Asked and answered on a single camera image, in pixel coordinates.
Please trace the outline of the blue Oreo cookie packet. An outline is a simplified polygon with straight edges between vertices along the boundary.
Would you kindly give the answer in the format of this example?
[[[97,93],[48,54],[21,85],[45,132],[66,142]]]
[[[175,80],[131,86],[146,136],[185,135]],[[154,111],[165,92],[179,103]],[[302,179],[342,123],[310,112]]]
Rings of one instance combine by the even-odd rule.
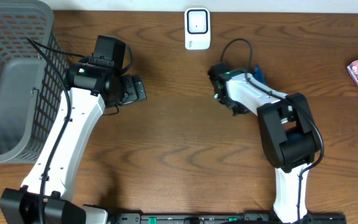
[[[258,82],[262,83],[263,85],[267,85],[267,83],[265,81],[265,75],[264,75],[262,69],[259,67],[259,65],[256,65],[254,67],[253,76]]]

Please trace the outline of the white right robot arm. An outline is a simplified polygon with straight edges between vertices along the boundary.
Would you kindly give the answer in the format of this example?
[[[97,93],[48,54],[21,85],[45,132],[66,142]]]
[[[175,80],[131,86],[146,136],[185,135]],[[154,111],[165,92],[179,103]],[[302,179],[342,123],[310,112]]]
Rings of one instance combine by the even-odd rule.
[[[244,69],[225,64],[208,71],[215,99],[235,116],[253,113],[258,118],[262,149],[275,169],[276,198],[273,211],[281,223],[303,223],[307,217],[305,195],[308,172],[320,163],[323,140],[306,98],[275,91]]]

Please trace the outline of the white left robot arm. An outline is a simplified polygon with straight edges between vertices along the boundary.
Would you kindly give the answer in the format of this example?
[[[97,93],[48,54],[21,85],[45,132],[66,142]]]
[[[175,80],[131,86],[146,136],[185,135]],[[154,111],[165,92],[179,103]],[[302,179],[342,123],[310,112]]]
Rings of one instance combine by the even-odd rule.
[[[57,117],[20,189],[6,188],[0,209],[7,223],[112,223],[108,210],[72,203],[81,158],[106,108],[145,100],[139,75],[113,66],[76,62],[66,70]]]

